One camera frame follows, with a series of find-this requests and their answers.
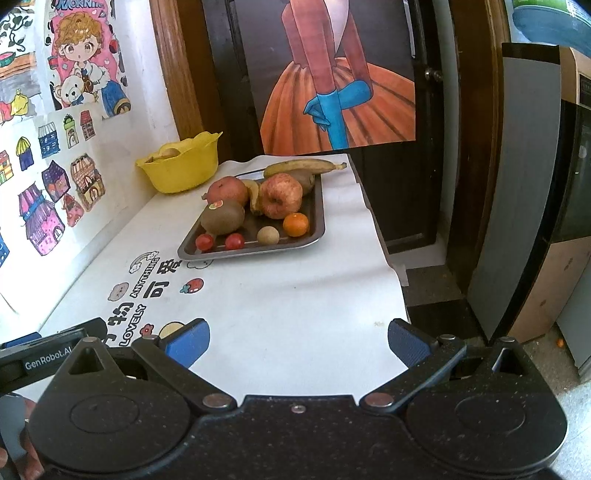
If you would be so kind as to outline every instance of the red tomato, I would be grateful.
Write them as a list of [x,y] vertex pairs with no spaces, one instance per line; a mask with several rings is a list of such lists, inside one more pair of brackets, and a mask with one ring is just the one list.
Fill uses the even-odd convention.
[[233,233],[226,238],[226,250],[240,250],[244,248],[244,237],[239,233]]
[[203,234],[199,235],[197,237],[197,239],[195,240],[195,245],[202,252],[206,252],[208,250],[211,250],[213,248],[214,243],[215,243],[215,240],[213,239],[213,237],[211,235],[209,235],[209,233],[203,233]]

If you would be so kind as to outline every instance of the tangerine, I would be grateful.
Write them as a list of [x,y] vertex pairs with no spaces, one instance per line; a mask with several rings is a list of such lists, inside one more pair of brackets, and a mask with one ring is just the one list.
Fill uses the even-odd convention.
[[309,228],[310,221],[303,213],[291,213],[283,220],[283,230],[292,237],[305,235]]

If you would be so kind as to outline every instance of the white tablecloth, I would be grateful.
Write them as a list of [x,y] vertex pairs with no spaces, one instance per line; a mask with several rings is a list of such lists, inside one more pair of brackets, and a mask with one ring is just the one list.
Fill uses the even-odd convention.
[[[346,155],[325,158],[349,161]],[[225,162],[211,182],[276,161],[261,156],[246,164]],[[390,321],[406,319],[402,288],[386,262],[351,168],[322,178],[326,233],[314,245],[215,260],[201,270],[204,265],[184,261],[175,272],[158,273],[163,261],[177,260],[178,246],[205,207],[201,196],[211,182],[184,194],[156,195],[76,281],[41,334],[98,316],[107,320],[124,302],[134,306],[126,321],[109,327],[117,339],[108,345],[119,345],[125,330],[131,330],[132,315],[141,313],[140,305],[145,310],[133,339],[146,324],[158,333],[167,323],[202,317],[210,326],[211,343],[191,370],[239,403],[247,394],[352,394],[359,400],[406,370],[387,339]],[[130,298],[150,261],[133,273],[130,266],[149,252],[158,252],[160,260],[139,296]],[[203,288],[181,293],[194,278],[203,280]],[[153,281],[168,285],[161,296],[145,299]],[[109,301],[121,283],[129,283],[129,289],[120,300]],[[38,396],[31,389],[24,393]]]

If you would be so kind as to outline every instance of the dark door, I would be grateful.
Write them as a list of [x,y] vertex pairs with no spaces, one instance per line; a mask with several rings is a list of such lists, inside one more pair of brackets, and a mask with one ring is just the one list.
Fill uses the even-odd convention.
[[[288,0],[269,4],[285,7]],[[349,0],[359,36],[365,0]],[[392,25],[391,41],[410,42],[413,58],[416,129],[414,141],[348,148],[390,252],[432,244],[436,239],[443,167],[443,88],[439,39],[433,5],[422,0],[392,0],[403,23]],[[220,98],[235,159],[264,154],[251,79],[235,0],[203,0]]]

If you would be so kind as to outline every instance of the metal tray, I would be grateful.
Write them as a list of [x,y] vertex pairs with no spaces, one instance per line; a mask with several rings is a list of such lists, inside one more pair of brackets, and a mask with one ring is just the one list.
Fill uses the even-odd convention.
[[[255,180],[262,183],[263,170],[252,171],[237,175],[237,178],[243,180]],[[183,243],[178,248],[178,257],[183,260],[214,260],[216,258],[241,257],[243,255],[265,254],[268,252],[278,252],[283,250],[292,250],[294,248],[303,248],[317,242],[325,232],[324,226],[324,204],[322,202],[322,180],[320,175],[316,176],[314,189],[304,197],[300,212],[306,215],[310,221],[310,231],[299,238],[292,238],[283,231],[283,220],[271,220],[265,216],[255,216],[249,208],[246,208],[246,217],[244,225],[237,230],[244,236],[245,245],[241,250],[226,250],[224,242],[226,235],[216,238],[216,245],[209,252],[201,253],[195,246],[195,240],[199,235],[205,233],[199,219],[187,234]],[[258,231],[264,226],[274,226],[279,231],[280,240],[277,245],[261,245],[256,240]]]

